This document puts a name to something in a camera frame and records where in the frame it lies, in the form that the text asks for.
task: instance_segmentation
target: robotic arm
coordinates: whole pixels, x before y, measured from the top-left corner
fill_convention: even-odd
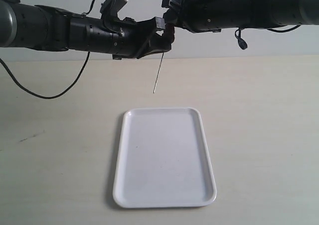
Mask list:
[[[25,47],[38,51],[90,51],[108,53],[113,59],[142,58],[171,50],[171,41],[157,31],[165,30],[164,19],[136,22],[118,18],[128,0],[106,0],[101,19],[64,9],[0,0],[0,47]]]
[[[270,29],[286,25],[319,25],[319,0],[163,0],[166,23],[192,33],[221,32],[238,28],[236,38],[242,49],[245,28]]]

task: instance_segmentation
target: scratch on table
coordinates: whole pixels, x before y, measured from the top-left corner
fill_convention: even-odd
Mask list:
[[[44,133],[45,133],[45,130],[43,130],[43,131],[40,132],[40,133],[34,134],[34,135],[32,135],[32,136],[29,136],[29,137],[27,137],[27,138],[24,138],[24,139],[20,140],[19,143],[24,142],[24,141],[26,141],[26,140],[28,140],[28,139],[35,138],[35,137],[37,137],[37,136],[39,136],[39,135],[42,135],[42,134],[44,134]]]

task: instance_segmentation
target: thin metal rod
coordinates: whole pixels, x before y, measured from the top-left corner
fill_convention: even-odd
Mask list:
[[[158,71],[158,75],[157,75],[157,77],[156,77],[153,94],[155,94],[156,87],[157,87],[157,85],[158,85],[159,75],[160,75],[160,69],[161,69],[161,63],[163,62],[163,57],[164,57],[164,53],[161,55],[161,60],[160,60],[160,64],[159,64],[159,71]]]

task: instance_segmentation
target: tray rim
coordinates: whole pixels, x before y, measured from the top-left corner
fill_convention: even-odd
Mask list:
[[[128,204],[126,204],[125,202],[122,202],[118,197],[117,197],[117,189],[118,189],[118,177],[119,177],[119,165],[120,165],[120,158],[121,158],[121,154],[123,153],[123,136],[124,133],[123,131],[125,130],[125,124],[129,118],[129,115],[132,114],[135,111],[157,111],[157,110],[190,110],[196,113],[196,116],[199,119],[199,124],[200,124],[200,130],[201,130],[201,135],[202,135],[202,139],[203,139],[203,145],[204,145],[204,149],[205,149],[205,154],[206,154],[206,160],[208,163],[208,170],[209,170],[209,176],[210,176],[210,180],[212,182],[212,186],[213,186],[213,193],[212,196],[204,202],[199,202],[199,203],[189,203],[189,204],[171,204],[171,205],[159,205],[159,206],[130,206]],[[113,184],[113,199],[114,202],[124,208],[124,209],[151,209],[151,208],[198,208],[198,207],[205,207],[208,206],[210,204],[212,204],[215,199],[217,197],[217,189],[216,189],[216,182],[215,182],[215,177],[214,177],[214,173],[213,173],[213,168],[212,168],[212,163],[210,160],[210,155],[209,155],[209,150],[208,150],[208,145],[207,145],[207,141],[206,141],[206,136],[205,136],[205,131],[204,131],[204,127],[203,127],[203,121],[202,121],[202,117],[200,112],[192,107],[163,107],[163,108],[135,108],[135,109],[131,109],[128,110],[124,113],[123,115],[123,121],[122,121],[122,128],[121,128],[121,135],[120,135],[120,142],[119,142],[119,150],[118,150],[118,157],[117,157],[117,161],[116,161],[116,170],[115,170],[115,176],[114,176],[114,184]]]

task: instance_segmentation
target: white tray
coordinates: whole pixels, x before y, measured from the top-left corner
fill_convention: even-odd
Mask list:
[[[215,200],[197,110],[134,109],[125,114],[113,197],[123,208],[202,207]]]

